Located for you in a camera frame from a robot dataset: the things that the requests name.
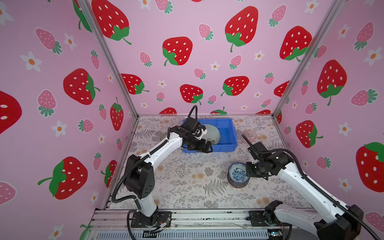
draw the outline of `white flower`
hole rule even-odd
[[[263,53],[263,51],[262,50],[260,50],[260,52],[258,52],[258,53],[255,53],[255,59],[254,60],[259,60],[259,61],[261,61],[262,60],[262,57],[264,57],[264,53]]]
[[[0,13],[1,25],[4,25],[6,20],[13,22],[13,18],[5,11],[5,3],[3,2],[0,2]]]
[[[42,61],[39,59],[36,59],[35,56],[31,51],[28,52],[28,56],[25,55],[20,55],[22,60],[26,62],[25,68],[27,70],[31,70],[32,68],[35,69],[37,72],[40,72],[40,67],[39,65],[42,64]]]
[[[297,103],[296,103],[296,101],[294,101],[294,102],[292,103],[292,108],[293,108],[294,110],[296,110],[296,107],[297,107]]]
[[[380,60],[383,58],[383,55],[380,54],[382,50],[382,47],[379,47],[378,49],[374,50],[369,50],[368,51],[368,57],[364,59],[364,62],[368,62],[369,66],[372,66],[376,60]]]
[[[97,140],[99,140],[99,144],[101,145],[102,143],[105,143],[105,136],[100,133],[100,137],[98,137]]]
[[[97,195],[99,195],[98,192],[93,192],[93,195],[90,199],[90,201],[92,202],[92,205],[98,200]]]
[[[60,121],[57,121],[56,126],[51,127],[53,131],[56,131],[56,137],[61,135],[65,135],[65,129],[67,125],[66,124],[61,124]]]
[[[352,131],[352,128],[348,127],[348,123],[344,123],[344,125],[339,124],[339,134],[344,134],[344,136],[348,136],[348,132]]]
[[[211,70],[215,70],[217,71],[217,69],[220,67],[219,64],[217,64],[217,62],[214,62],[213,64],[211,64]]]
[[[49,240],[56,240],[57,238],[61,237],[63,235],[63,232],[61,231],[64,227],[64,224],[59,226],[55,226],[53,228],[53,233],[48,237]]]
[[[348,189],[352,189],[352,186],[348,184],[348,179],[342,180],[339,178],[339,182],[339,188],[344,189],[345,192],[348,192]]]
[[[65,35],[65,44],[69,45],[71,50],[73,50],[74,47],[77,47],[77,45],[73,41],[73,36],[68,36],[68,34],[64,33]]]
[[[164,88],[164,86],[166,86],[166,82],[165,81],[159,81],[158,86]]]
[[[320,3],[317,0],[312,0],[311,2],[307,2],[307,8],[304,13],[310,12],[313,13],[313,10],[319,6]]]
[[[146,8],[149,10],[149,4],[151,3],[152,0],[139,0],[141,3],[141,9]]]
[[[351,28],[350,26],[347,26],[346,24],[344,24],[343,28],[337,32],[339,34],[339,36],[337,37],[337,40],[339,40],[340,38],[345,38],[350,28]]]
[[[257,93],[254,93],[253,98],[259,98],[261,95],[263,95],[263,94],[260,93],[260,91],[258,91]]]

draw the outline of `red strawberry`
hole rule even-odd
[[[352,98],[351,103],[356,106],[365,106],[367,103],[371,104],[377,100],[379,94],[374,89],[368,91],[363,89],[358,91]]]
[[[16,197],[17,190],[8,182],[0,181],[0,206]]]
[[[384,232],[384,216],[381,216],[377,212],[369,212],[365,215],[365,219],[374,228],[380,232]]]
[[[96,91],[93,79],[82,68],[78,68],[64,78],[63,86],[65,93],[81,104],[89,105],[93,102]]]
[[[278,25],[279,21],[284,18],[286,10],[286,5],[281,5],[280,7],[276,8],[276,10],[272,13],[272,18],[269,19],[269,27],[273,28]]]
[[[308,91],[308,80],[305,79],[301,87],[301,95],[304,96]]]
[[[203,98],[203,90],[199,87],[184,84],[180,87],[180,93],[184,101],[187,103],[197,103]]]
[[[122,120],[124,118],[124,112],[120,104],[118,104],[118,98],[116,97],[116,103],[112,104],[109,114],[111,116],[111,121],[113,128],[118,131],[121,128]]]
[[[93,169],[97,171],[101,165],[101,153],[97,152],[93,160]]]
[[[35,32],[36,36],[39,38],[40,42],[46,49],[52,50],[52,52],[57,55],[62,53],[60,43],[55,41],[55,37],[52,35],[52,33],[42,28],[36,28]]]
[[[359,148],[356,164],[363,184],[375,192],[384,192],[384,145],[371,142]]]
[[[306,148],[312,147],[316,143],[316,138],[323,138],[323,136],[316,137],[317,128],[310,120],[301,122],[296,126],[296,135]]]
[[[282,96],[283,96],[283,93],[284,93],[284,91],[285,91],[285,89],[286,89],[287,86],[288,86],[288,83],[289,83],[289,81],[287,81],[287,82],[285,82],[285,83],[283,83],[283,84],[277,86],[277,87],[275,88],[275,90],[273,91],[273,93],[274,93],[276,96],[278,96],[278,97],[282,97]]]
[[[199,25],[200,37],[205,38],[206,41],[210,41],[214,38],[214,32],[211,31],[211,27],[206,24]]]
[[[79,190],[87,181],[88,171],[79,160],[74,157],[64,158],[53,169],[53,177],[39,181],[43,182],[52,179],[49,190],[56,199],[66,199]]]
[[[121,150],[122,142],[120,138],[116,140],[116,144],[118,145],[118,150]]]
[[[144,90],[144,82],[138,76],[125,73],[122,73],[121,76],[129,93],[140,94],[143,91],[149,92],[148,90]]]
[[[243,92],[243,90],[248,86],[248,83],[249,78],[246,76],[227,78],[224,81],[224,92],[221,94],[221,96],[223,96],[224,93],[226,93],[228,96],[237,96]]]
[[[317,82],[317,92],[323,98],[329,98],[328,106],[331,104],[332,96],[339,94],[347,82],[347,73],[336,60],[328,61],[320,74]]]
[[[92,0],[92,11],[97,23],[107,38],[120,41],[129,35],[129,22],[124,13],[107,0]]]
[[[305,108],[305,113],[311,115],[313,112],[316,112],[316,109],[316,103],[308,104],[308,106]]]
[[[177,114],[174,108],[166,108],[163,111],[159,112],[159,114]]]
[[[236,57],[232,58],[231,64],[229,64],[229,68],[232,70],[235,70],[238,65],[241,63],[241,56],[237,55]]]
[[[224,112],[224,109],[225,107],[223,107],[223,110],[215,110],[215,111],[212,111],[211,114],[227,114],[227,112]]]
[[[368,45],[368,40],[373,36],[373,22],[365,24],[356,37],[355,50],[359,51]]]
[[[163,42],[163,55],[167,58],[164,62],[166,66],[167,61],[173,65],[184,65],[192,52],[192,41],[185,37],[168,38]]]
[[[316,160],[316,164],[317,164],[317,166],[319,166],[322,169],[327,169],[327,168],[331,167],[331,161],[327,157],[325,157],[325,158],[319,157]]]
[[[14,125],[22,115],[22,108],[11,95],[0,91],[0,134]]]
[[[100,105],[99,105],[99,111],[100,111],[100,117],[101,117],[103,120],[106,120],[106,119],[107,119],[107,110],[104,108],[104,105],[103,105],[103,104],[100,104]]]
[[[313,54],[314,58],[321,58],[325,52],[327,52],[327,47],[324,45],[321,45],[319,48],[316,49],[316,51]]]
[[[205,79],[207,77],[202,69],[195,68],[193,72],[195,73],[195,77],[197,78]]]
[[[274,79],[275,79],[275,77],[273,76],[273,73],[267,73],[265,75],[264,82],[269,85],[274,81]]]
[[[49,90],[45,89],[40,93],[37,97],[37,103],[40,105],[37,109],[41,115],[48,117],[55,113],[53,109],[56,107],[56,100]]]
[[[280,58],[284,60],[297,59],[303,55],[312,41],[312,35],[302,26],[296,26],[285,35],[280,48]]]
[[[249,43],[256,32],[259,12],[257,8],[249,6],[236,14],[225,26],[227,41],[240,47]]]
[[[101,170],[101,173],[105,175],[104,177],[104,183],[105,186],[109,187],[109,184],[111,183],[113,173],[115,172],[117,162],[115,160],[112,160],[107,168],[105,169],[105,173]]]
[[[92,49],[92,51],[91,51],[91,61],[92,61],[93,65],[95,66],[95,68],[99,69],[100,61],[98,59],[98,55],[97,55],[95,49]]]

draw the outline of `pink strawberry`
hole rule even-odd
[[[165,95],[163,92],[159,92],[156,94],[156,100],[157,101],[162,102],[162,101],[164,101],[164,98],[165,98]]]
[[[384,232],[384,216],[381,216],[377,212],[369,212],[365,215],[365,219],[369,224],[380,232]]]
[[[97,55],[95,49],[92,49],[92,51],[91,51],[91,61],[92,61],[93,65],[95,66],[95,68],[99,69],[100,61],[98,59],[98,55]]]
[[[304,80],[303,86],[301,87],[301,95],[304,96],[308,91],[308,80]]]
[[[331,167],[331,161],[327,157],[319,157],[316,160],[316,164],[322,169],[327,169]]]
[[[78,127],[79,127],[79,130],[82,132],[90,132],[93,129],[93,123],[88,119],[81,120],[79,122]]]
[[[101,153],[97,152],[93,160],[93,169],[97,171],[101,165]]]
[[[272,18],[269,19],[269,27],[273,28],[278,25],[279,21],[284,18],[286,10],[286,5],[281,5],[280,7],[276,8],[276,10],[272,13]]]
[[[145,52],[141,52],[140,53],[140,61],[144,64],[144,66],[146,67],[151,67],[152,66],[152,62],[151,62],[151,58],[150,56],[148,56],[148,54],[146,54]]]
[[[324,45],[321,45],[319,48],[316,49],[316,51],[313,54],[314,58],[321,58],[325,52],[327,52],[327,47]]]
[[[116,144],[118,145],[118,150],[121,150],[122,142],[121,142],[121,139],[120,139],[120,138],[118,138],[118,139],[116,140]]]
[[[270,105],[272,102],[272,99],[267,99],[263,102],[262,108],[266,108],[268,105]]]
[[[237,55],[236,57],[232,58],[231,64],[229,64],[229,68],[232,70],[235,70],[238,65],[241,63],[241,56]]]
[[[172,12],[172,3],[168,0],[155,0],[157,8],[160,11],[164,11],[165,14],[170,14]]]
[[[52,33],[42,28],[36,28],[35,32],[36,36],[39,38],[40,42],[46,49],[52,50],[52,52],[57,55],[60,55],[63,52],[61,50],[60,43],[55,41],[55,37],[52,35]]]
[[[285,129],[284,129],[284,133],[286,134],[286,135],[288,135],[288,134],[290,134],[291,133],[291,127],[290,126],[286,126],[285,127]]]
[[[356,106],[365,106],[367,103],[372,104],[377,100],[379,94],[374,89],[369,89],[368,91],[363,89],[358,91],[352,98],[351,103]]]
[[[212,96],[210,96],[210,97],[208,98],[208,104],[209,104],[209,105],[212,105],[212,104],[215,103],[216,100],[217,100],[216,95],[212,95]]]
[[[103,105],[103,104],[100,104],[100,105],[99,105],[99,111],[100,111],[100,117],[101,117],[103,120],[106,120],[106,119],[107,119],[107,110],[104,108],[104,105]]]
[[[197,78],[205,79],[207,77],[202,69],[195,68],[193,72],[195,73],[195,77]]]
[[[373,36],[373,22],[365,24],[363,29],[359,32],[356,37],[355,50],[359,51],[368,45],[368,40]]]
[[[211,31],[211,27],[206,24],[199,25],[200,37],[205,38],[206,41],[210,41],[214,38],[214,32]]]
[[[49,90],[45,89],[40,93],[37,103],[40,105],[37,109],[41,115],[48,117],[55,113],[53,109],[56,107],[56,100]]]
[[[10,183],[0,181],[0,206],[14,199],[16,193],[16,188],[14,188]]]
[[[308,104],[308,106],[305,108],[305,113],[311,115],[313,112],[316,112],[316,109],[316,103]]]
[[[264,82],[268,85],[270,85],[274,81],[275,77],[273,76],[273,73],[267,73],[265,75]]]

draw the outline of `wall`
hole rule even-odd
[[[381,238],[384,229],[378,223],[382,224],[384,215],[384,60],[383,52],[380,53],[383,8],[382,1],[345,3],[319,53],[283,107],[280,124],[305,171],[337,198],[370,213],[364,221]],[[333,89],[327,90],[330,83]],[[310,125],[316,126],[317,136],[323,138],[314,138],[314,129],[305,134]],[[360,237],[370,238],[366,231]]]
[[[72,1],[9,0],[0,10],[0,239],[81,239],[107,191],[101,171],[113,170],[133,118]]]
[[[89,2],[139,114],[250,114],[276,108],[332,1]]]

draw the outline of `green strawberry leaves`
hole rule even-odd
[[[364,145],[368,150],[377,152],[379,162],[384,162],[384,145],[379,142],[371,142]]]
[[[172,65],[179,65],[175,60],[176,53],[169,53],[165,48],[163,48],[163,55],[167,59],[166,62],[164,62],[164,66],[166,66],[167,61],[169,61]]]
[[[320,93],[323,98],[329,98],[328,106],[331,104],[331,97],[340,93],[344,86],[333,87],[333,84],[328,85],[328,89],[325,92]]]
[[[116,40],[116,41],[120,41],[121,39],[124,39],[124,41],[126,41],[129,45],[132,45],[130,42],[128,42],[124,38],[124,37],[129,35],[129,27],[128,26],[123,28],[123,29],[120,29],[116,25],[114,25],[113,30],[115,33],[111,35],[110,39]]]
[[[240,47],[240,46],[243,46],[245,45],[245,42],[240,40],[240,35],[241,33],[236,33],[235,35],[232,36],[232,34],[230,33],[226,33],[225,36],[227,37],[227,41],[232,43],[232,46],[231,46],[231,52],[232,52],[232,47],[233,45],[237,46],[237,47]]]

